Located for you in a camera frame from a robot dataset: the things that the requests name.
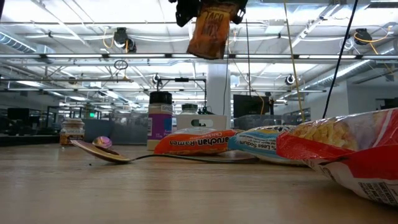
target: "ramen package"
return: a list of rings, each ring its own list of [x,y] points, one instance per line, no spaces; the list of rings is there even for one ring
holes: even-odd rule
[[[233,2],[203,2],[187,52],[205,59],[223,59],[229,21],[238,9]]]
[[[398,109],[321,119],[277,138],[277,154],[361,197],[398,206]]]
[[[295,126],[264,126],[239,133],[229,139],[228,150],[248,152],[261,160],[278,164],[303,165],[301,160],[291,160],[276,154],[276,138]]]
[[[186,128],[164,137],[155,154],[212,155],[227,151],[230,137],[236,130],[217,131],[210,128]]]

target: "purple label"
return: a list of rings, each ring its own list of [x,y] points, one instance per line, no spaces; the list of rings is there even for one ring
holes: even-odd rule
[[[171,114],[150,114],[148,115],[148,139],[161,140],[172,133]]]

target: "table surface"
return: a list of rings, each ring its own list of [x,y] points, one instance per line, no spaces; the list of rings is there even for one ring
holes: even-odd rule
[[[0,160],[1,223],[398,223],[398,209],[305,167],[168,158],[113,165],[56,144],[2,147]]]

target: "cardboard box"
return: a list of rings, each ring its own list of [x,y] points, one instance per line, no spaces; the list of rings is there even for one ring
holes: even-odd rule
[[[222,115],[188,115],[175,116],[177,119],[177,130],[184,128],[212,128],[216,130],[226,129],[226,116]]]

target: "chips bag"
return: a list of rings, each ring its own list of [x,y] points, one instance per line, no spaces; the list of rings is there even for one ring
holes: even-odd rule
[[[361,197],[398,206],[398,109],[321,119],[277,138],[277,154]]]
[[[210,128],[186,128],[164,137],[155,154],[211,155],[225,152],[228,141],[237,130],[217,131]]]
[[[279,125],[253,128],[229,139],[228,150],[248,152],[263,161],[278,164],[303,165],[301,160],[285,159],[276,154],[276,138],[295,126]]]
[[[223,59],[229,21],[238,9],[233,2],[203,2],[187,52],[205,59]]]

